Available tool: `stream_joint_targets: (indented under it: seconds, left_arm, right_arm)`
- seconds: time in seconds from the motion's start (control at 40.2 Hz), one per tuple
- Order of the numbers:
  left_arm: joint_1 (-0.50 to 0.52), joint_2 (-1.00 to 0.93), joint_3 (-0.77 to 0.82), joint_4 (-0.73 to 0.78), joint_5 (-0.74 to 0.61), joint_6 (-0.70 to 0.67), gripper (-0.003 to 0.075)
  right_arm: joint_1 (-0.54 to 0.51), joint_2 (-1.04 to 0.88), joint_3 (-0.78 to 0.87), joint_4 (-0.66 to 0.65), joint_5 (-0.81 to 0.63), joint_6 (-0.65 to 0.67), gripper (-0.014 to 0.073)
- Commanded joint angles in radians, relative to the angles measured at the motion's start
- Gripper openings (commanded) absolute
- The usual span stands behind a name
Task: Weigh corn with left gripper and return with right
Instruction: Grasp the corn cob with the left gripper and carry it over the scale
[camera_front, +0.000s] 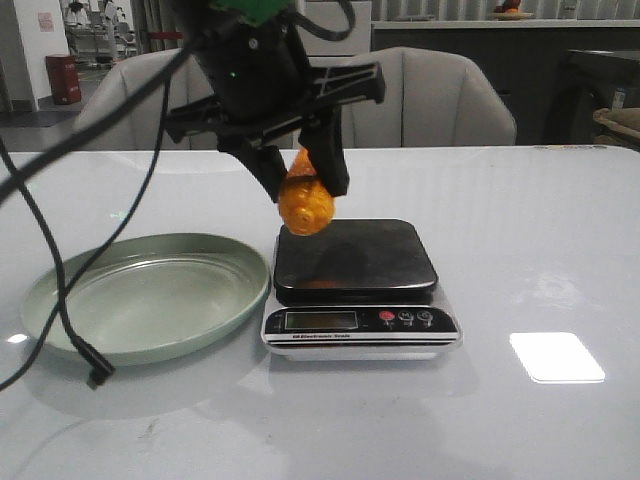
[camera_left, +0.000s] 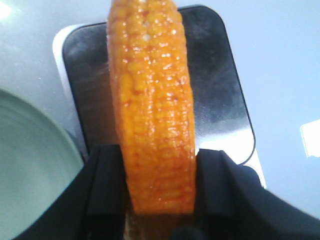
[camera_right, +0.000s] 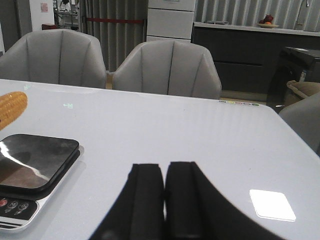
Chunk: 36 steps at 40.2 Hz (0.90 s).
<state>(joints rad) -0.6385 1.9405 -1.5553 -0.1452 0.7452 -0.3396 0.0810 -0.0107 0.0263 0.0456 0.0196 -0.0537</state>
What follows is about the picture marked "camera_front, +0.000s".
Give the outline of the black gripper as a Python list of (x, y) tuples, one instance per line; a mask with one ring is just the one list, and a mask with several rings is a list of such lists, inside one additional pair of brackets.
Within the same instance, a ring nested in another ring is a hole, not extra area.
[[(186, 136), (213, 132), (217, 138), (237, 137), (267, 143), (301, 129), (299, 143), (306, 148), (312, 166), (333, 197), (344, 196), (349, 173), (344, 159), (341, 108), (316, 112), (302, 128), (281, 112), (279, 81), (285, 65), (282, 37), (274, 18), (259, 26), (243, 23), (237, 11), (218, 11), (210, 1), (173, 1), (170, 7), (177, 26), (212, 87), (213, 94), (173, 110), (166, 131), (174, 142)], [(379, 81), (385, 80), (381, 66)], [(287, 169), (277, 146), (254, 148), (243, 145), (239, 161), (277, 203)]]

